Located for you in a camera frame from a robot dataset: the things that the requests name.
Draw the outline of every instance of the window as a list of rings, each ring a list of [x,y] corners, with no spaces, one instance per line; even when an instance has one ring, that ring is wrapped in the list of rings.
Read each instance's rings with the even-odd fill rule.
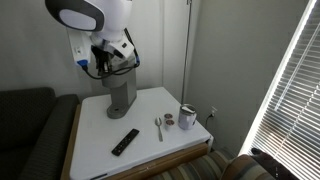
[[[252,147],[320,179],[320,1],[309,1],[240,154]]]

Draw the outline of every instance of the white table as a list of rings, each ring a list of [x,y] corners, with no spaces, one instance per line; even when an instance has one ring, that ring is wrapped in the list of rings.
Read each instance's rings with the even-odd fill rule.
[[[71,179],[108,177],[155,158],[212,141],[212,136],[198,122],[190,130],[178,126],[180,104],[164,88],[137,92],[137,99],[121,119],[109,119],[106,109],[111,104],[110,95],[90,97],[83,101],[78,132],[71,163]],[[174,126],[166,130],[161,126],[163,142],[158,138],[156,117],[171,113]],[[131,131],[140,133],[117,157],[112,149]]]

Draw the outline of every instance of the spoon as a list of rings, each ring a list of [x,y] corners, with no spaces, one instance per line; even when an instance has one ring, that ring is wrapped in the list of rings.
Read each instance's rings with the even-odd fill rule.
[[[162,133],[161,133],[161,129],[160,129],[160,126],[161,126],[161,124],[162,124],[161,119],[160,119],[160,118],[156,118],[155,124],[156,124],[156,125],[158,126],[158,128],[159,128],[159,141],[162,142],[163,139],[162,139]]]

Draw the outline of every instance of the dark sofa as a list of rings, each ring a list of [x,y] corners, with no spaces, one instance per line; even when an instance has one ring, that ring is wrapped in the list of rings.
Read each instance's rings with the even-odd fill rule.
[[[46,87],[0,92],[1,179],[59,179],[78,104]]]

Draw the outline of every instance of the black remote control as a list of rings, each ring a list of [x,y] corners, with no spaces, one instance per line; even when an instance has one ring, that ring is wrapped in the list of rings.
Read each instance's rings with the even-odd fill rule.
[[[139,130],[132,129],[126,137],[122,139],[122,141],[111,151],[112,154],[116,156],[120,156],[120,154],[124,151],[124,149],[130,144],[130,142],[137,136]]]

